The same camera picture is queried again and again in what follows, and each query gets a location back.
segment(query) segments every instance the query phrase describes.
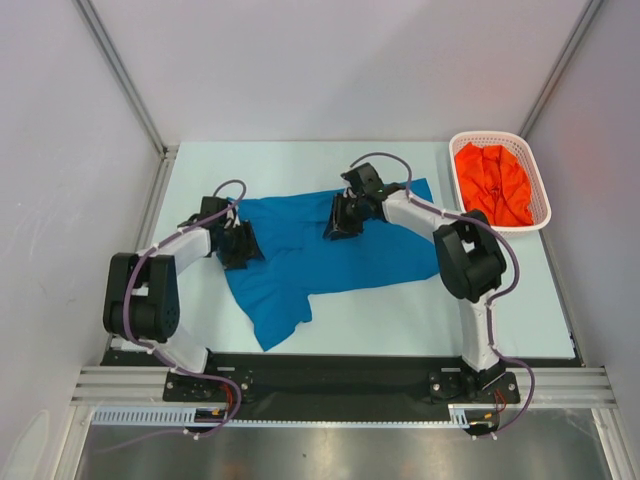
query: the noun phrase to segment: fabric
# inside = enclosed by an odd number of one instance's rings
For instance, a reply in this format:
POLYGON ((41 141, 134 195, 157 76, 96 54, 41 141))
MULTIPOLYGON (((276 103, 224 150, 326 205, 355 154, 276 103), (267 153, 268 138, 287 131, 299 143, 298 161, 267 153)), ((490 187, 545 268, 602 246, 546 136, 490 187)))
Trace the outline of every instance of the fabric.
MULTIPOLYGON (((412 190, 431 200, 424 179, 412 190)), ((239 216, 249 220, 265 260, 226 271, 231 292, 269 350, 312 319, 308 296, 427 279, 438 273, 433 244, 413 232, 369 220, 364 233, 325 240, 336 191, 243 200, 239 216)))
POLYGON ((533 225, 531 182, 518 159, 502 145, 468 143, 456 155, 462 201, 467 211, 484 212, 491 225, 533 225))

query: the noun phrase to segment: white wall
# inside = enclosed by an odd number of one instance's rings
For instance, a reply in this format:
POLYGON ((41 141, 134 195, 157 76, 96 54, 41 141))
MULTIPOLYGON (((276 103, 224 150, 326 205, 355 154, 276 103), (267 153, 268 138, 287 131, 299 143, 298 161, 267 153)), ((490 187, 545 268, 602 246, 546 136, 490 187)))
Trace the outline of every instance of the white wall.
POLYGON ((160 133, 518 131, 585 0, 94 0, 160 133))
POLYGON ((157 158, 70 0, 0 14, 0 471, 48 410, 41 478, 102 353, 109 258, 133 246, 157 158))
POLYGON ((609 2, 530 135, 547 233, 592 365, 640 451, 640 3, 609 2))

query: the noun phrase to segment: blue cloth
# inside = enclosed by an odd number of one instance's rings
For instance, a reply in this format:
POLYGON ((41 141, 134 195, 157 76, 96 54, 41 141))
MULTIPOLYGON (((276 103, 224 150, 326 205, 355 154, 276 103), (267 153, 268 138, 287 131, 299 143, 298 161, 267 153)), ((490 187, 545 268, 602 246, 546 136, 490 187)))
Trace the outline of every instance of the blue cloth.
MULTIPOLYGON (((425 179, 414 181, 412 190, 432 199, 425 179)), ((240 203, 239 216, 251 222, 265 260, 250 260, 247 269, 225 273, 264 350, 285 340, 299 322, 311 321, 310 294, 424 280, 438 273, 433 244, 397 225, 369 220, 358 237, 323 239, 337 191, 240 203)))

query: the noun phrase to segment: metal floor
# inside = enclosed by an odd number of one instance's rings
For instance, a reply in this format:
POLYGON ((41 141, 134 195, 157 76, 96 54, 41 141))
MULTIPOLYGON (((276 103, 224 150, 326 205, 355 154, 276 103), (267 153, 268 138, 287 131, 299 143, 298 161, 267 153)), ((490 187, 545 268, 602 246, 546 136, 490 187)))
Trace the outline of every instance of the metal floor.
POLYGON ((532 411, 497 441, 460 430, 227 427, 107 454, 95 451, 153 430, 94 426, 76 480, 610 479, 593 422, 589 410, 532 411))

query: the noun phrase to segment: white plastic basket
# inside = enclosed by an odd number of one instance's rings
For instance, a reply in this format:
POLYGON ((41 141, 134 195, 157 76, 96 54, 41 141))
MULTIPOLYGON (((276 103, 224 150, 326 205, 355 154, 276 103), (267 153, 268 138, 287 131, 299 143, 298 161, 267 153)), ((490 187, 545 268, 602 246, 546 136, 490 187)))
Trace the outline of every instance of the white plastic basket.
POLYGON ((507 132, 463 132, 459 133, 449 142, 449 155, 451 156, 451 168, 453 171, 453 182, 458 208, 465 211, 460 191, 460 182, 456 171, 456 154, 462 150, 467 143, 471 142, 476 147, 486 147, 488 145, 502 145, 509 149, 518 159, 518 163, 527 172, 531 182, 531 203, 529 208, 533 214, 533 225, 530 227, 500 227, 494 226, 497 232, 505 237, 517 237, 526 233, 535 232, 544 227, 551 220, 551 205, 544 184, 533 158, 531 147, 522 138, 507 132))

